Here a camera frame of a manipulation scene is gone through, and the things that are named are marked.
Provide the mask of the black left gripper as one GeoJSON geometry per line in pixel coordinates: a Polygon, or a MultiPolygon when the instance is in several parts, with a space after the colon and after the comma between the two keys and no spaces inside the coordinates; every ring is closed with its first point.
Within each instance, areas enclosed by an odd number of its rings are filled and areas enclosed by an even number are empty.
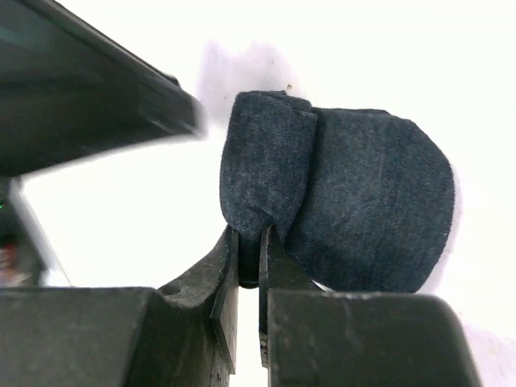
{"type": "Polygon", "coordinates": [[[168,76],[54,1],[1,4],[1,174],[196,130],[168,76]]]}

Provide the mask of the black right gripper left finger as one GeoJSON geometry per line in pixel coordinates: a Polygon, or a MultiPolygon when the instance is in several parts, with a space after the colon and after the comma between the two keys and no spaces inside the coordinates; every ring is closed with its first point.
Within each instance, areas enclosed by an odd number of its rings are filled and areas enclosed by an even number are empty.
{"type": "Polygon", "coordinates": [[[158,292],[176,315],[174,375],[235,373],[239,235],[226,227],[213,249],[158,292]]]}

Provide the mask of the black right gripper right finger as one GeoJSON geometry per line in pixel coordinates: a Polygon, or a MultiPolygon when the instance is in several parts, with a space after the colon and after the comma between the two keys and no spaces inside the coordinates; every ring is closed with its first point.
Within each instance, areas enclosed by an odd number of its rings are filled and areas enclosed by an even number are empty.
{"type": "Polygon", "coordinates": [[[259,337],[260,358],[268,367],[268,292],[270,289],[321,289],[285,252],[276,228],[268,226],[261,236],[259,263],[259,337]]]}

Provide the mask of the navy santa sock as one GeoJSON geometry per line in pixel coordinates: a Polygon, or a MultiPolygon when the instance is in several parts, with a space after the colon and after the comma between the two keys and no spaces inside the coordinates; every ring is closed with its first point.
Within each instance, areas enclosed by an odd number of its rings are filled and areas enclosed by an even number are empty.
{"type": "Polygon", "coordinates": [[[279,91],[237,95],[219,197],[239,232],[239,283],[258,284],[275,227],[306,275],[338,291],[418,291],[447,243],[452,167],[412,121],[327,109],[279,91]]]}

